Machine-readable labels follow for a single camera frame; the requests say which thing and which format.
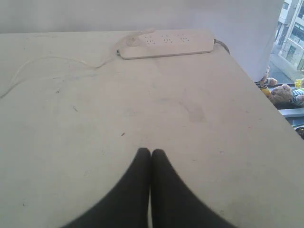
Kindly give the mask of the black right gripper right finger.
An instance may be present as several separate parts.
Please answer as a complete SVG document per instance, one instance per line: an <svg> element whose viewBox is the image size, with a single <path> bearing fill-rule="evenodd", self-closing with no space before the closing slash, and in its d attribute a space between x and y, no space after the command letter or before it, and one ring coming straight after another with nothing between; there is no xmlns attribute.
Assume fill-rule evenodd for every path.
<svg viewBox="0 0 304 228"><path fill-rule="evenodd" d="M152 152L151 207L154 228L232 227L192 193L161 149Z"/></svg>

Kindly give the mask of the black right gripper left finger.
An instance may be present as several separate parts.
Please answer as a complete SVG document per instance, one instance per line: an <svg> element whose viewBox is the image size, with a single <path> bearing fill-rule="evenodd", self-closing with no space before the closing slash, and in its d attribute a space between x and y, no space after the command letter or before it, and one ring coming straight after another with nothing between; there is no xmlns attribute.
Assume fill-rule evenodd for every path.
<svg viewBox="0 0 304 228"><path fill-rule="evenodd" d="M65 228L146 228L151 180L151 153L138 149L116 185L92 208Z"/></svg>

